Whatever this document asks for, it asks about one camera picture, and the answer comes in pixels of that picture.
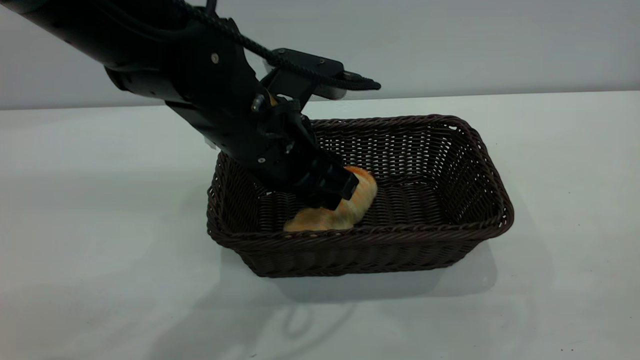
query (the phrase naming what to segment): screw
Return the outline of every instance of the screw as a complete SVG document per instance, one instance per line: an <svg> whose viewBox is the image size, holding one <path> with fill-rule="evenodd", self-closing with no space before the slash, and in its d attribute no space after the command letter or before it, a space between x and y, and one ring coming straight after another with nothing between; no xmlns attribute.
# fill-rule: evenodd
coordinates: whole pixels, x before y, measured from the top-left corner
<svg viewBox="0 0 640 360"><path fill-rule="evenodd" d="M251 103L251 111L253 111L254 113L258 112L258 110L260 110L260 106L262 105L263 101L264 101L264 95L257 94L255 96L255 99Z"/></svg>

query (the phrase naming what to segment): white wall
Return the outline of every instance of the white wall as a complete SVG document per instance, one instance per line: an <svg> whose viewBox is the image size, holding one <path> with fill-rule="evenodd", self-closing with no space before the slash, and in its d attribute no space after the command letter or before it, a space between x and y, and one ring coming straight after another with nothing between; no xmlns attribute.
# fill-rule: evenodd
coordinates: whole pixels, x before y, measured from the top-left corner
<svg viewBox="0 0 640 360"><path fill-rule="evenodd" d="M218 10L267 47L335 58L383 84L352 99L640 88L640 0L220 0ZM2 7L0 49L0 109L153 103Z"/></svg>

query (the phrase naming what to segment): robotic arm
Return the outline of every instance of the robotic arm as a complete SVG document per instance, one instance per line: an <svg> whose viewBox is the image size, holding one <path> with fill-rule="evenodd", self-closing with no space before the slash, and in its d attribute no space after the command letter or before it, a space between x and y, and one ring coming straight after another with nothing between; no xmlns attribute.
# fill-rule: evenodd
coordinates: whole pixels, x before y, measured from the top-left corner
<svg viewBox="0 0 640 360"><path fill-rule="evenodd" d="M165 101L196 130L274 191L335 209L357 178L321 149L301 110L312 94L339 99L380 84L338 61L289 49L270 51L219 18L215 1L0 0L104 65L121 90ZM261 81L244 49L272 68Z"/></svg>

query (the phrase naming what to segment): white tabletop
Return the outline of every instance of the white tabletop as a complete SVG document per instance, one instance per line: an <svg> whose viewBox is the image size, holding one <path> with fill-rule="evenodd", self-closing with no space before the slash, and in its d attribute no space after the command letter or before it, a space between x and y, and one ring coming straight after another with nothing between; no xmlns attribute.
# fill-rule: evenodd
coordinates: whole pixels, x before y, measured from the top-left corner
<svg viewBox="0 0 640 360"><path fill-rule="evenodd" d="M638 358L640 92L306 113L462 117L515 224L443 270L262 279L206 234L216 153L168 108L0 111L0 359Z"/></svg>

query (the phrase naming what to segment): wicker basket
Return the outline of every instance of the wicker basket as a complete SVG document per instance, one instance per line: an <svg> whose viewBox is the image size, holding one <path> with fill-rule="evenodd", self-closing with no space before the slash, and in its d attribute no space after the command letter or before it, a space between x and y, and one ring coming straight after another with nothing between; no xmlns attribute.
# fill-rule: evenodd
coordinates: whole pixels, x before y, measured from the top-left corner
<svg viewBox="0 0 640 360"><path fill-rule="evenodd" d="M321 145L370 170L378 196L347 231L284 233L302 207L253 183L220 154L209 190L211 237L259 276L333 276L450 266L513 223L513 207L478 133L430 115L316 120Z"/></svg>

